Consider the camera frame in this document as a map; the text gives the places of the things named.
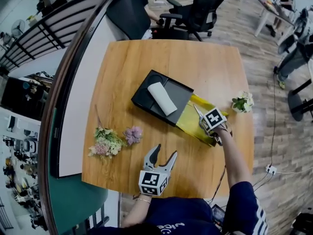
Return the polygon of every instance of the yellow fabric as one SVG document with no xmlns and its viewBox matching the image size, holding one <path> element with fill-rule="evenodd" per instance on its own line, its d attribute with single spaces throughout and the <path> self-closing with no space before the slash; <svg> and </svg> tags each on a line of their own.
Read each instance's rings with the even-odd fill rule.
<svg viewBox="0 0 313 235">
<path fill-rule="evenodd" d="M 194 104 L 203 114 L 207 113 L 215 107 L 213 104 L 209 103 L 205 99 L 200 98 L 195 94 L 192 94 L 179 120 L 177 121 L 176 126 L 179 129 L 183 130 L 185 133 L 203 141 L 209 146 L 215 146 L 216 143 L 214 139 L 209 137 L 206 132 L 199 126 L 200 117 L 194 107 Z"/>
</svg>

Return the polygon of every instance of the black box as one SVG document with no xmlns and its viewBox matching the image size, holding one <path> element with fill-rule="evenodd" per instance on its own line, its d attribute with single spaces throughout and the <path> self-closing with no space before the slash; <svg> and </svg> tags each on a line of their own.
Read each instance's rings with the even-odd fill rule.
<svg viewBox="0 0 313 235">
<path fill-rule="evenodd" d="M 168 96 L 177 107 L 177 110 L 168 116 L 164 114 L 148 91 L 149 85 L 157 82 L 160 82 L 163 85 Z M 175 126 L 193 91 L 193 89 L 175 81 L 174 79 L 156 72 L 155 70 L 151 70 L 133 95 L 132 102 L 146 112 L 149 112 L 168 124 Z"/>
</svg>

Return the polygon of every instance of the office chair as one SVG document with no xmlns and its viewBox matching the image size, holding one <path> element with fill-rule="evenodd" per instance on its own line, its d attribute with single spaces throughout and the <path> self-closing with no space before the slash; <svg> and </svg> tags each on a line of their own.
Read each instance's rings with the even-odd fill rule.
<svg viewBox="0 0 313 235">
<path fill-rule="evenodd" d="M 113 0 L 107 8 L 108 18 L 130 40 L 142 39 L 150 28 L 151 20 L 144 9 L 141 0 Z M 170 28 L 171 19 L 182 19 L 182 15 L 161 14 L 164 18 L 164 28 L 152 28 L 153 39 L 181 39 L 188 40 L 188 33 Z"/>
<path fill-rule="evenodd" d="M 198 32 L 207 32 L 207 36 L 212 35 L 212 29 L 217 20 L 216 9 L 224 0 L 193 0 L 190 5 L 182 6 L 176 0 L 167 0 L 174 8 L 171 13 L 182 15 L 181 20 L 176 20 L 174 27 L 187 30 L 193 33 L 199 41 L 202 38 Z"/>
</svg>

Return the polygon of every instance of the fan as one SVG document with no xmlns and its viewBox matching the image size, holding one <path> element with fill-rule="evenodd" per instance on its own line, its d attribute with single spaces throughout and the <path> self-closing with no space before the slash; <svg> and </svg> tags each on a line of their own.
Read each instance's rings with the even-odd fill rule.
<svg viewBox="0 0 313 235">
<path fill-rule="evenodd" d="M 11 33 L 13 36 L 18 37 L 23 34 L 24 29 L 25 29 L 25 22 L 22 19 L 18 19 L 12 25 Z"/>
</svg>

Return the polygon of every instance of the navy blue shirt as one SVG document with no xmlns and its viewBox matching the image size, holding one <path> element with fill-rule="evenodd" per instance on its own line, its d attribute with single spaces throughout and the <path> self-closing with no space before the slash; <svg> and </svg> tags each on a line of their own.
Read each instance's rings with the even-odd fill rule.
<svg viewBox="0 0 313 235">
<path fill-rule="evenodd" d="M 157 226 L 162 234 L 221 234 L 213 223 L 210 206 L 199 198 L 153 198 L 145 222 Z M 117 235 L 120 231 L 121 228 L 102 227 L 96 234 Z M 251 183 L 235 184 L 229 193 L 223 234 L 242 232 L 245 235 L 263 235 L 267 231 L 265 212 L 254 195 Z"/>
</svg>

